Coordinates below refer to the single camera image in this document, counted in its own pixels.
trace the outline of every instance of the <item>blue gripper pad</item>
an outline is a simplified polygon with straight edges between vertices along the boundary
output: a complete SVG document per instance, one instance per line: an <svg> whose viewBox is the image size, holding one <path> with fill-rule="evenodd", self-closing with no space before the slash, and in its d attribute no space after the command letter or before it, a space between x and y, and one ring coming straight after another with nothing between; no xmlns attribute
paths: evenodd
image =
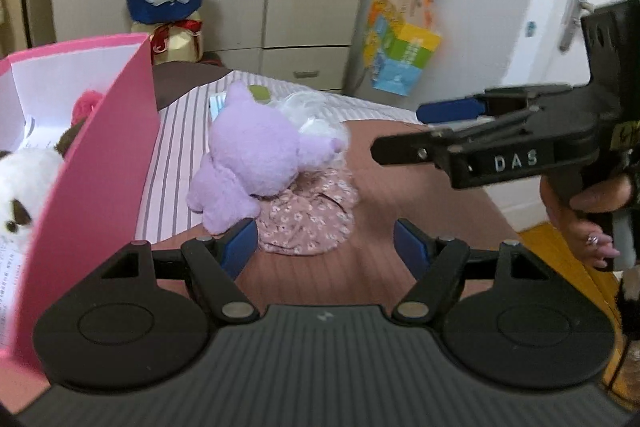
<svg viewBox="0 0 640 427"><path fill-rule="evenodd" d="M486 111L484 103L475 98L459 98L422 104L415 116L422 123L444 123L475 120Z"/></svg>
<svg viewBox="0 0 640 427"><path fill-rule="evenodd" d="M431 267L431 253L426 234L406 219L394 226L394 247L415 280L420 280Z"/></svg>
<svg viewBox="0 0 640 427"><path fill-rule="evenodd" d="M216 240L220 266L235 280L258 248L258 226L253 219L243 219Z"/></svg>

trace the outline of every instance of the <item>red ribbon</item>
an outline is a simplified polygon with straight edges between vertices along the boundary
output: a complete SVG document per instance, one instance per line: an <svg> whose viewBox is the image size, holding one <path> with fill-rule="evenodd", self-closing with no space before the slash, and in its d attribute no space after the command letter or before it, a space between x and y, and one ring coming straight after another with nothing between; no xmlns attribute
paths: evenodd
<svg viewBox="0 0 640 427"><path fill-rule="evenodd" d="M196 51L196 60L200 58L200 31L202 29L202 22L187 19L184 21L170 22L158 26L151 35L151 60L153 61L156 55L164 53L169 49L169 29L172 26L176 26L187 31L191 37L193 37L193 45Z"/></svg>

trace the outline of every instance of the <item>wooden floor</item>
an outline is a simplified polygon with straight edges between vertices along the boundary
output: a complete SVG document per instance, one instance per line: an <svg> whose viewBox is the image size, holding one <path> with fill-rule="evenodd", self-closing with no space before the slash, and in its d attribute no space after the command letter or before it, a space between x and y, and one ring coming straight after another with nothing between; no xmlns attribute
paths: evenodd
<svg viewBox="0 0 640 427"><path fill-rule="evenodd" d="M562 236L550 224L545 223L520 234L524 245L545 261L551 268L573 284L607 314L616 328L616 350L604 375L604 382L611 378L620 360L622 332L620 316L616 309L615 297L618 280L611 273L603 273L580 263L569 251ZM634 357L626 357L625 365L616 380L614 390L628 399L640 400L640 379L635 378L640 370L640 362Z"/></svg>

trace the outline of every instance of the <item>red plush toy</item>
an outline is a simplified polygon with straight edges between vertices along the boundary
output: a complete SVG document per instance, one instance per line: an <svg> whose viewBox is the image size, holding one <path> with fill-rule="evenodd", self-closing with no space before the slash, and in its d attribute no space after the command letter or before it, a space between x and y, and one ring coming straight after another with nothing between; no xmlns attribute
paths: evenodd
<svg viewBox="0 0 640 427"><path fill-rule="evenodd" d="M102 93L100 92L88 90L82 93L71 111L71 126L89 118L89 115L94 111L100 100L102 100Z"/></svg>

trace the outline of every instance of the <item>purple plush toy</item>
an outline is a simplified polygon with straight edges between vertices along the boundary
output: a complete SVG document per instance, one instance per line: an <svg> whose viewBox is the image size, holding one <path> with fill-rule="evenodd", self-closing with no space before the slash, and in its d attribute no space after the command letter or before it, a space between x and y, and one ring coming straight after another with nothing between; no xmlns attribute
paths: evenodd
<svg viewBox="0 0 640 427"><path fill-rule="evenodd" d="M300 134L276 108L255 102L234 82L225 107L209 129L209 152L195 173L187 206L202 212L211 234L223 233L245 217L258 217L254 196L275 196L299 172L321 169L344 149L341 140Z"/></svg>

